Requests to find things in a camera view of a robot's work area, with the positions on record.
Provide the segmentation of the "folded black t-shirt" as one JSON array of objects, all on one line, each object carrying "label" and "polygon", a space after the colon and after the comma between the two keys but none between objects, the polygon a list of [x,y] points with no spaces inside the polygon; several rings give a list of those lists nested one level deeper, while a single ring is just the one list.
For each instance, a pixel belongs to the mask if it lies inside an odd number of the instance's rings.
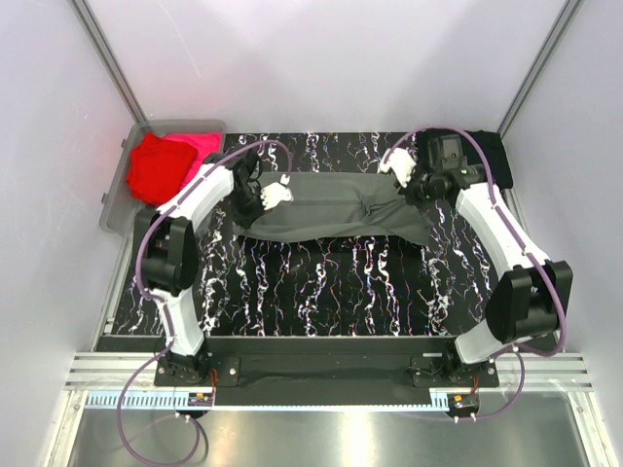
[{"label": "folded black t-shirt", "polygon": [[500,134],[485,130],[469,131],[468,134],[482,149],[497,186],[501,190],[512,189],[514,180]]}]

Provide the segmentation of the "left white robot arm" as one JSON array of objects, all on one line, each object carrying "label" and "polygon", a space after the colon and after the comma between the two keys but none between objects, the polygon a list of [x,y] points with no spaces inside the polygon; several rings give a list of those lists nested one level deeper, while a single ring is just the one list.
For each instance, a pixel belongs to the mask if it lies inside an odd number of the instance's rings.
[{"label": "left white robot arm", "polygon": [[212,154],[191,183],[161,206],[141,209],[134,219],[136,284],[152,301],[165,328],[159,371],[191,384],[213,377],[205,336],[195,312],[193,284],[199,271],[197,229],[222,200],[243,228],[266,213],[257,151],[249,147]]}]

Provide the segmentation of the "clear plastic bin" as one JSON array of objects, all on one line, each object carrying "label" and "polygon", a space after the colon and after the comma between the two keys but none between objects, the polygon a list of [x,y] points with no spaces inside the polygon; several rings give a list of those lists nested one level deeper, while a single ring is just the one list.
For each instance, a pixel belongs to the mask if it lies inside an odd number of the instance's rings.
[{"label": "clear plastic bin", "polygon": [[204,157],[222,150],[226,125],[209,120],[154,120],[136,124],[123,144],[99,226],[124,236],[142,204],[171,200],[198,174]]}]

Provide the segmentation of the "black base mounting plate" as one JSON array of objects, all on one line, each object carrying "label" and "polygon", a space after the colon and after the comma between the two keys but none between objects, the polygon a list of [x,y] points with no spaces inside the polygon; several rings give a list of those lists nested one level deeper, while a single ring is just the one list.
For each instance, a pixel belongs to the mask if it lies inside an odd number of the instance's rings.
[{"label": "black base mounting plate", "polygon": [[215,356],[217,381],[201,379],[224,407],[388,406],[432,402],[431,391],[497,388],[491,366],[473,377],[443,376],[441,360],[408,354],[242,354]]}]

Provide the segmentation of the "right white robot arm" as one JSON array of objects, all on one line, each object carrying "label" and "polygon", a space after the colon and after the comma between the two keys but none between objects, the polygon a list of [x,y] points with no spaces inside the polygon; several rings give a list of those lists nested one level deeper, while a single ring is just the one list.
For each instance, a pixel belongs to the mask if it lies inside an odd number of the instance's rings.
[{"label": "right white robot arm", "polygon": [[573,279],[569,264],[552,261],[512,216],[483,149],[476,147],[480,161],[471,164],[463,140],[477,143],[465,131],[434,139],[422,162],[393,146],[383,166],[394,173],[408,203],[447,201],[477,234],[497,273],[483,320],[448,343],[432,373],[451,385],[474,383],[505,350],[524,349],[528,341],[554,333],[564,338]]}]

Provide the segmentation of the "red t-shirt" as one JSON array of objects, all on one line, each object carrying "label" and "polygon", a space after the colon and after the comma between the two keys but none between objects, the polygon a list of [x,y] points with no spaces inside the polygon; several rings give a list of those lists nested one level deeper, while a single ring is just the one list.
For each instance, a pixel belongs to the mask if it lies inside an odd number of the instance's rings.
[{"label": "red t-shirt", "polygon": [[197,150],[181,142],[165,140],[147,132],[130,151],[127,183],[130,194],[146,204],[168,202],[181,189]]}]

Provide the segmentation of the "pink t-shirt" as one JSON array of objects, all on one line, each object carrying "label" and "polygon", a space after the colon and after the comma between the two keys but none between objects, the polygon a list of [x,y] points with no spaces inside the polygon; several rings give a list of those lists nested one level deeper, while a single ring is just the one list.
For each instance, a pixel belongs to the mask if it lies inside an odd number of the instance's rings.
[{"label": "pink t-shirt", "polygon": [[197,150],[195,159],[181,184],[182,188],[188,185],[197,175],[206,157],[221,151],[222,139],[223,136],[219,132],[170,133],[165,136],[165,140],[186,143]]}]

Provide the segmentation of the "grey t-shirt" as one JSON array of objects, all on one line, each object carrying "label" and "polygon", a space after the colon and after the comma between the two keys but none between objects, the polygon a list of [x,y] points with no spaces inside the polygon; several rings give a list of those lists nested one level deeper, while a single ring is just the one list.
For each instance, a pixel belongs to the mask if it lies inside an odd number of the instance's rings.
[{"label": "grey t-shirt", "polygon": [[236,235],[283,243],[351,236],[398,236],[425,246],[432,222],[398,193],[394,179],[375,173],[296,172],[291,201]]}]

